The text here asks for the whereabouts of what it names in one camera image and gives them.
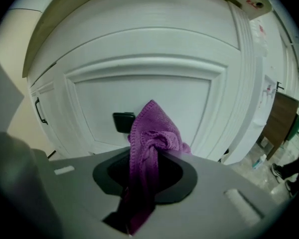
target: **green object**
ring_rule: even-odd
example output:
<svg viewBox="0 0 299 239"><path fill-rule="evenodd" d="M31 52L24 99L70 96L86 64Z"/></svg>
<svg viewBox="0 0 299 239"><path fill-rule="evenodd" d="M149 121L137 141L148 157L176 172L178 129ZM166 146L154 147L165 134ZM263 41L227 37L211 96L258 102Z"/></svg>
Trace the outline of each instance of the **green object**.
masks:
<svg viewBox="0 0 299 239"><path fill-rule="evenodd" d="M290 141L298 131L299 131L299 115L297 114L294 119L293 125L291 126L289 133L286 137L286 140Z"/></svg>

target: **purple cloth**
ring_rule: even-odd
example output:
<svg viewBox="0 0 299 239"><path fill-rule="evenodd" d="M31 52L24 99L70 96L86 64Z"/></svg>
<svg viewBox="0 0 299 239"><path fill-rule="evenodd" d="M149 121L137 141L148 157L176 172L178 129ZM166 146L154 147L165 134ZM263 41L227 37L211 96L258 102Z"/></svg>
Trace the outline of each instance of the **purple cloth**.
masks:
<svg viewBox="0 0 299 239"><path fill-rule="evenodd" d="M190 153L190 147L182 142L177 127L154 100L137 116L128 139L130 178L124 202L127 227L133 235L154 210L159 186L157 149Z"/></svg>

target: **shoe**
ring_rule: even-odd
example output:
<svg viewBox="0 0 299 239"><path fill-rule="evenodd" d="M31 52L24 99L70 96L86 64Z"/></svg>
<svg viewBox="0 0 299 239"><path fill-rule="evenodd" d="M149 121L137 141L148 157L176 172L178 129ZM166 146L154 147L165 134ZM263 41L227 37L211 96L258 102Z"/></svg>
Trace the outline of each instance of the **shoe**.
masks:
<svg viewBox="0 0 299 239"><path fill-rule="evenodd" d="M291 197L293 197L298 192L297 190L295 190L295 186L293 184L294 183L291 182L290 180L287 180L285 182L285 186L288 189L289 194L290 194Z"/></svg>
<svg viewBox="0 0 299 239"><path fill-rule="evenodd" d="M272 164L272 166L270 168L271 172L273 173L273 175L275 176L276 180L279 183L282 183L284 181L283 177L281 175L281 169L282 169L282 167L279 165L276 165L276 164Z"/></svg>

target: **black door handle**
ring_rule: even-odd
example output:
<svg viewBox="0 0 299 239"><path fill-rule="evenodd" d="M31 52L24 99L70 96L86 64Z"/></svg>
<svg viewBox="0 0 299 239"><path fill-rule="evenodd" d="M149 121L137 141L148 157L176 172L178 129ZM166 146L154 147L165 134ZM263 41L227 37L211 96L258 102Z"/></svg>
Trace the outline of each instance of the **black door handle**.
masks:
<svg viewBox="0 0 299 239"><path fill-rule="evenodd" d="M41 122L42 122L42 123L46 123L46 124L48 125L48 122L47 122L45 119L42 119L42 118L41 118L41 115L40 115L40 113L39 113L39 109L38 109L38 106L37 106L37 104L38 104L39 102L40 102L40 100L39 100L39 98L37 98L36 101L35 101L35 103L34 103L34 104L35 104L35 108L36 108L36 112L38 113Z"/></svg>

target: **towel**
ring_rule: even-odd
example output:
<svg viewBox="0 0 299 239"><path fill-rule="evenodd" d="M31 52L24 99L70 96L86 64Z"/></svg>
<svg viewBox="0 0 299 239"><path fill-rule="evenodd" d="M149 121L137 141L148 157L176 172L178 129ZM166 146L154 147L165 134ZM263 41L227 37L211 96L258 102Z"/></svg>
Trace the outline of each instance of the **towel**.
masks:
<svg viewBox="0 0 299 239"><path fill-rule="evenodd" d="M190 147L182 142L177 127L154 100L136 117L128 139L130 174L123 202L128 233L133 235L155 208L159 186L157 150L190 154Z"/></svg>

